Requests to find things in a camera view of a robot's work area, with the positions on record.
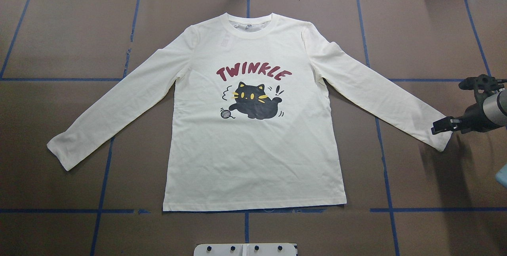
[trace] light blue object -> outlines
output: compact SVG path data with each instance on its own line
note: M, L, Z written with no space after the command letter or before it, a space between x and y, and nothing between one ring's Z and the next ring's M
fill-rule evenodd
M496 173L496 180L507 188L507 164Z

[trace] cat head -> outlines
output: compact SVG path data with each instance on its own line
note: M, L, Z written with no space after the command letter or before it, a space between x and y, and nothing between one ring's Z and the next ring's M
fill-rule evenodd
M233 92L234 99L236 99L237 103L246 103L246 102L261 102L264 103L262 99L267 98L268 96L264 93L264 84L260 84L258 86L249 86L244 82L239 82L238 88L235 92Z

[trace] red lettering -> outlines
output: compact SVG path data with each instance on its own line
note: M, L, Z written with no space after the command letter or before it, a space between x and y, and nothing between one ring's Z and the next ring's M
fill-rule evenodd
M269 70L269 69L271 69L271 67L268 66L268 65L269 65L269 63L263 63L262 66L261 66L261 68L259 69L259 73L257 73L257 74L260 75L261 73L263 73L263 74L267 75L266 71Z
M275 76L275 80L280 81L281 77L285 77L285 75L292 75L289 71L281 71Z
M280 70L280 67L274 66L273 69L271 69L271 71L269 71L268 77L273 77L273 73L276 72L277 70Z
M258 63L250 63L250 65L248 65L248 73L255 73L257 71L257 68L261 65L260 62Z
M241 65L241 64L240 63L236 63L234 65L234 68L226 67L227 73L229 74L229 76L234 77L234 76L238 75L238 73L239 73L239 65Z
M223 74L224 71L225 71L225 68L221 68L220 70L217 71L217 75L220 75L220 77L223 79L223 81L227 81L225 74Z

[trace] shirt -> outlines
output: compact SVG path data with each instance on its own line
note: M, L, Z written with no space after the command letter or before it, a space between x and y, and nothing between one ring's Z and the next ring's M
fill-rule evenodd
M309 22L227 13L188 27L48 148L76 166L175 83L164 211L346 203L324 79L366 111L443 151L444 117L328 42Z

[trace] neckline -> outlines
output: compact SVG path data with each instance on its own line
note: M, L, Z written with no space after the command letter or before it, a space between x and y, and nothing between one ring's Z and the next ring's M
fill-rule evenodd
M276 23L278 22L278 15L277 14L269 14L267 16L262 17L255 17L255 18L244 18L244 17L237 17L233 16L231 14L225 13L220 16L220 21L222 23L222 26L231 34L234 36L240 37L240 38L246 38L246 39L256 39L263 36L266 36L269 34L273 28L276 26ZM255 32L242 32L234 28L233 25L230 24L230 21L234 21L237 23L242 24L261 24L270 21L268 26L262 28L259 31Z

